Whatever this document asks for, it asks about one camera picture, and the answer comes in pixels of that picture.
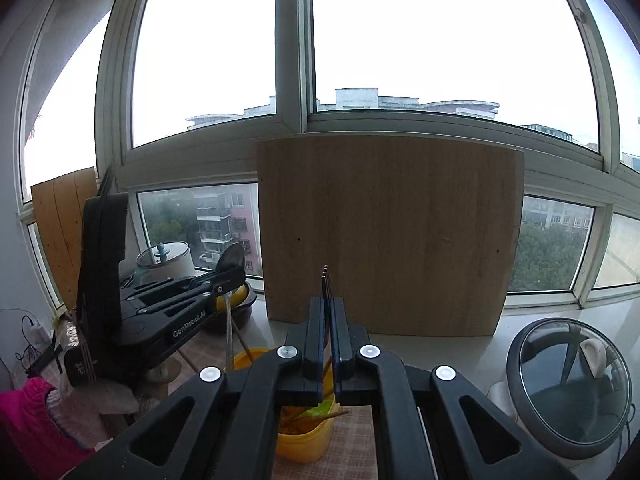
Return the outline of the pink sleeve forearm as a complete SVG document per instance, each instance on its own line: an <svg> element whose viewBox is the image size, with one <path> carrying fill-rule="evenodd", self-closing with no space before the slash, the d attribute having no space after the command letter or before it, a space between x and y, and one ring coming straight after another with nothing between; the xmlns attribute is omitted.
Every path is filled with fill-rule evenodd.
<svg viewBox="0 0 640 480"><path fill-rule="evenodd" d="M96 454L81 448L52 419L47 398L54 390L35 377L20 390L1 393L1 430L37 479L62 478Z"/></svg>

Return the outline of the gloved left hand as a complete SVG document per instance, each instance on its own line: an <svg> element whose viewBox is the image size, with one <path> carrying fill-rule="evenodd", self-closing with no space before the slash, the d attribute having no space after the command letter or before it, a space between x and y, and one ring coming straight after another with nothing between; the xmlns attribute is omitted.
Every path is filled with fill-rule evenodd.
<svg viewBox="0 0 640 480"><path fill-rule="evenodd" d="M46 396L47 413L55 426L83 450L93 450L125 429L125 416L136 422L168 397L168 387L178 378L181 363L170 356L148 370L130 389L118 382L98 380L73 387L62 379Z"/></svg>

